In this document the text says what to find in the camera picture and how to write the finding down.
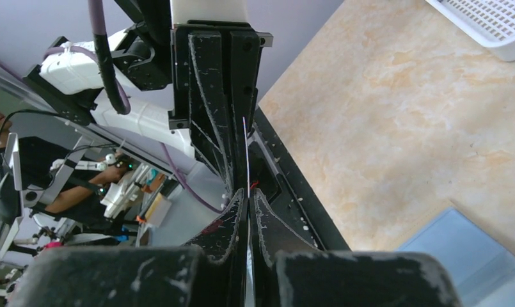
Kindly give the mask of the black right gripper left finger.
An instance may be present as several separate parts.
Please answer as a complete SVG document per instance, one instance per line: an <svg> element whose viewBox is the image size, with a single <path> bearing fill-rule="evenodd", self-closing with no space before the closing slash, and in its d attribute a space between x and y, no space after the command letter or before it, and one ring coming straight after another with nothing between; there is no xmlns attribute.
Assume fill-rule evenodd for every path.
<svg viewBox="0 0 515 307"><path fill-rule="evenodd" d="M247 191L179 249L180 306L242 306L246 290Z"/></svg>

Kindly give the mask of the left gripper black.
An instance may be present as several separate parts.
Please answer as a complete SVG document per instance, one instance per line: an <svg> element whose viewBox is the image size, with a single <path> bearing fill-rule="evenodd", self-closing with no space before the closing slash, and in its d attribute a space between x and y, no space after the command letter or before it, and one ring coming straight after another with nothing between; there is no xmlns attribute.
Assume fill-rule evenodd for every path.
<svg viewBox="0 0 515 307"><path fill-rule="evenodd" d="M192 126L198 157L231 197L246 172L243 121L253 123L262 50L272 44L271 33L247 22L190 20L167 30L142 20L114 49L113 64L140 90L173 86L170 126Z"/></svg>

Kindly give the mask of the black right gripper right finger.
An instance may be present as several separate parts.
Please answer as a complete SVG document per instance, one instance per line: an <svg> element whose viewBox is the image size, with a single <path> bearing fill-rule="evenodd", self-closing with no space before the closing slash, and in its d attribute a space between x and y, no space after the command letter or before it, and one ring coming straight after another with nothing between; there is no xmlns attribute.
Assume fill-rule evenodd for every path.
<svg viewBox="0 0 515 307"><path fill-rule="evenodd" d="M251 192L249 210L255 305L292 306L294 290L286 273L287 260L298 252L318 249L274 213L261 189Z"/></svg>

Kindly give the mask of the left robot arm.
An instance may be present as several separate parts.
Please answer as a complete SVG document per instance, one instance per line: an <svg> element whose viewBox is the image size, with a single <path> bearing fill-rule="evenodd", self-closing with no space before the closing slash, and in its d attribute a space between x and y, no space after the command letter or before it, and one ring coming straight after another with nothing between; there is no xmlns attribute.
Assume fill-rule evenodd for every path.
<svg viewBox="0 0 515 307"><path fill-rule="evenodd" d="M135 112L116 76L143 91L173 85L174 108L160 138L180 130L223 180L230 203L206 229L176 248L56 248L31 266L54 294L23 281L11 303L29 306L243 306L251 199L248 132L257 106L262 49L273 36L255 31L244 1L135 1L133 32L150 51L136 71L112 51L101 1L88 3L94 60L116 115Z"/></svg>

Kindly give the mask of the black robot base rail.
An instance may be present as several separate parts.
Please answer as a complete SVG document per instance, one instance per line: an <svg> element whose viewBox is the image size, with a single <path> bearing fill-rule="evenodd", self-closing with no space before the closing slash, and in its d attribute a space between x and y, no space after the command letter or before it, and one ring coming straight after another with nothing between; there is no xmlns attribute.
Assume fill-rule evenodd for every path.
<svg viewBox="0 0 515 307"><path fill-rule="evenodd" d="M251 182L273 212L295 233L321 250L350 247L261 109L250 133Z"/></svg>

